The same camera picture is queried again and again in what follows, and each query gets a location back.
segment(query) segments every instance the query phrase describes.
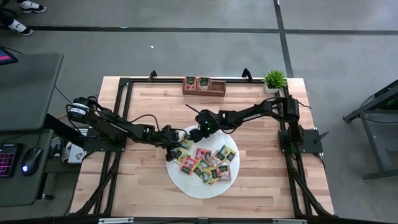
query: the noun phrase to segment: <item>white pot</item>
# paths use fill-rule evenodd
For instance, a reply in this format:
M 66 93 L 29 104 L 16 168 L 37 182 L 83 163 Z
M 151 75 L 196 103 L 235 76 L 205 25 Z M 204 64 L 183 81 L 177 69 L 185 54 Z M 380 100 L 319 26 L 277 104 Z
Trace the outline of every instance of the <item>white pot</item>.
M 277 93 L 279 89 L 270 89 L 268 88 L 267 84 L 264 85 L 266 89 L 266 93 Z

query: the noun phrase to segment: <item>keyboard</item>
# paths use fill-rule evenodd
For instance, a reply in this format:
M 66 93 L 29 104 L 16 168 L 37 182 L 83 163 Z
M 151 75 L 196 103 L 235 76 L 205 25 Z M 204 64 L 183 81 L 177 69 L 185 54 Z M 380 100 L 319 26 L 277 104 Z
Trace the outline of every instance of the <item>keyboard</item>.
M 22 144 L 4 144 L 0 147 L 0 178 L 10 178 L 17 164 Z

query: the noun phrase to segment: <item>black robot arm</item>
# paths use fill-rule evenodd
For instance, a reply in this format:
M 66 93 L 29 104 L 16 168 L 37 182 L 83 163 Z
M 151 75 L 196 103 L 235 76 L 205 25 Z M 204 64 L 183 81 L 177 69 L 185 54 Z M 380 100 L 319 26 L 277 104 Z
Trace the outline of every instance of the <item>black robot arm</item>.
M 273 106 L 279 103 L 282 105 L 282 116 L 273 112 Z M 291 142 L 299 144 L 302 141 L 302 127 L 298 124 L 300 119 L 299 102 L 292 96 L 265 99 L 260 104 L 241 111 L 220 110 L 218 114 L 209 110 L 195 111 L 198 112 L 195 121 L 197 121 L 199 127 L 190 131 L 190 139 L 194 142 L 208 138 L 218 130 L 222 130 L 224 133 L 227 133 L 228 130 L 233 132 L 244 122 L 263 116 L 270 116 L 278 121 L 287 122 Z
M 80 97 L 73 100 L 73 104 L 67 105 L 68 118 L 83 124 L 90 125 L 101 135 L 101 140 L 111 144 L 118 144 L 127 136 L 134 142 L 151 144 L 167 150 L 166 159 L 173 159 L 171 150 L 180 147 L 179 136 L 175 129 L 166 125 L 161 130 L 148 124 L 132 124 L 110 109 L 103 108 L 92 98 Z

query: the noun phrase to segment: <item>monitor screen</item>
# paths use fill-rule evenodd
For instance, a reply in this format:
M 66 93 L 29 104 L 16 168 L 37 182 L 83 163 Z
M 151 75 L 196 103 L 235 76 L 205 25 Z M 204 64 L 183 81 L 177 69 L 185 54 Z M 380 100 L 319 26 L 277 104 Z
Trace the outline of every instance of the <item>monitor screen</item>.
M 16 62 L 18 62 L 18 60 L 11 53 L 0 47 L 0 65 Z

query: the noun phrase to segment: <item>wooden box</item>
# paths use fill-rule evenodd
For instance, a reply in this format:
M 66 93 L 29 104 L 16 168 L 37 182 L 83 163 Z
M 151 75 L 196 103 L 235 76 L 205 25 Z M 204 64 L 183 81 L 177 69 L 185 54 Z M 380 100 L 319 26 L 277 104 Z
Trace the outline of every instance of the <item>wooden box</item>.
M 201 84 L 208 82 L 207 87 Z M 225 96 L 226 82 L 211 78 L 185 77 L 182 85 L 184 95 Z

